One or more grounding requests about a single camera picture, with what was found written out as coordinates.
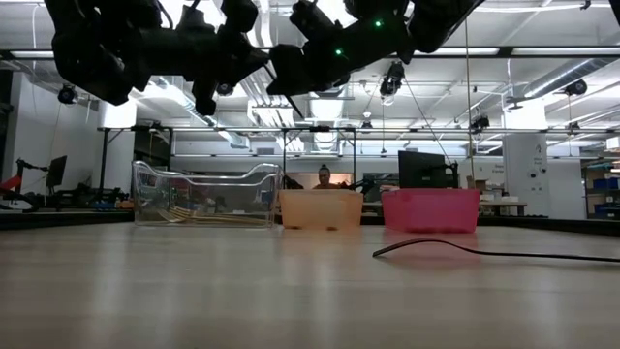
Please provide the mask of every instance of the white pillar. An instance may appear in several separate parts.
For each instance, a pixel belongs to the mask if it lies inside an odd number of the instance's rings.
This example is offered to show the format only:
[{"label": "white pillar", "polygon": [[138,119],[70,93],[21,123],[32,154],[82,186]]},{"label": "white pillar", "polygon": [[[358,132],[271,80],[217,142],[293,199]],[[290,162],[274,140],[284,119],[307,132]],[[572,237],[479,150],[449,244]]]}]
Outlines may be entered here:
[{"label": "white pillar", "polygon": [[[99,105],[99,127],[125,128],[136,125],[138,107],[134,101],[129,101],[122,106],[114,106],[107,102]],[[134,161],[134,133],[124,131],[116,136],[116,131],[108,134],[108,152],[106,156],[106,173],[104,176],[104,188],[121,188],[129,193],[132,183],[132,161]],[[93,172],[93,187],[99,187],[101,174],[101,159],[104,148],[103,132],[99,138],[99,145],[95,152],[96,165]]]},{"label": "white pillar", "polygon": [[[523,108],[505,112],[505,127],[546,129],[544,103],[534,100]],[[545,134],[507,135],[504,137],[506,190],[527,203],[525,214],[549,215],[549,176]]]}]

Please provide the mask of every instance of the clear plastic bin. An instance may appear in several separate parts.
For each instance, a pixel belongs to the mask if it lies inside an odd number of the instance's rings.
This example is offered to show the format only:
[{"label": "clear plastic bin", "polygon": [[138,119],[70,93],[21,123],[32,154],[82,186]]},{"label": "clear plastic bin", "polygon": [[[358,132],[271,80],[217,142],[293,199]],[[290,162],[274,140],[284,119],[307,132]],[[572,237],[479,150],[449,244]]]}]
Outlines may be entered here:
[{"label": "clear plastic bin", "polygon": [[386,227],[410,233],[473,233],[478,189],[400,189],[384,193]]},{"label": "clear plastic bin", "polygon": [[158,171],[136,161],[136,223],[268,227],[273,224],[282,170],[260,164],[240,176]]},{"label": "clear plastic bin", "polygon": [[363,195],[351,190],[281,190],[282,224],[288,229],[359,227]]}]

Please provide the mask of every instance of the table surface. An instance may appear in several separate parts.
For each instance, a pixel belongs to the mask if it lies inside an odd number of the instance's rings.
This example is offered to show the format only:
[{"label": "table surface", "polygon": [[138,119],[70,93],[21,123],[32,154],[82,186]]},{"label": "table surface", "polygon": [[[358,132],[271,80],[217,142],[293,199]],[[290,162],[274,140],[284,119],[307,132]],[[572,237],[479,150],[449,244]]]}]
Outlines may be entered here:
[{"label": "table surface", "polygon": [[[620,266],[478,257],[352,232],[148,228],[0,234],[2,348],[617,348]],[[620,239],[510,228],[492,251],[620,257]]]}]

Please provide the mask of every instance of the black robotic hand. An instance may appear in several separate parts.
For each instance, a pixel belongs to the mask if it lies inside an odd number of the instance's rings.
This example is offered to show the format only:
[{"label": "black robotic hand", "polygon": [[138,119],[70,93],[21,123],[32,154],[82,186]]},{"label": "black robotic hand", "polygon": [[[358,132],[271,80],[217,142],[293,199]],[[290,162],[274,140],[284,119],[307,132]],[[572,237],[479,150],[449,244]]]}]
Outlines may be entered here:
[{"label": "black robotic hand", "polygon": [[332,23],[316,1],[299,0],[291,22],[308,42],[302,47],[278,45],[270,58],[278,79],[270,94],[296,95],[325,91],[346,83],[351,72],[397,52],[409,63],[416,50],[437,50],[483,0],[415,0],[405,22],[409,0],[345,0],[357,22],[347,28]]},{"label": "black robotic hand", "polygon": [[115,105],[152,75],[181,75],[194,82],[197,111],[215,113],[216,89],[232,90],[268,56],[243,35],[258,15],[251,0],[224,0],[227,20],[217,32],[204,23],[198,2],[184,7],[172,29],[161,27],[157,0],[46,0],[58,73]]}]

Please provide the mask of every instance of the pink plastic bin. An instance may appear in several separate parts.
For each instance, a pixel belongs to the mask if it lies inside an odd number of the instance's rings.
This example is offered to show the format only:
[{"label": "pink plastic bin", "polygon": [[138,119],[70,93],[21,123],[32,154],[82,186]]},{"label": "pink plastic bin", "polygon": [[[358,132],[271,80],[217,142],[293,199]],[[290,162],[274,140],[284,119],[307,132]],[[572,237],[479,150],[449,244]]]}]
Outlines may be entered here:
[{"label": "pink plastic bin", "polygon": [[411,233],[473,233],[476,189],[400,189],[382,195],[386,227]]}]

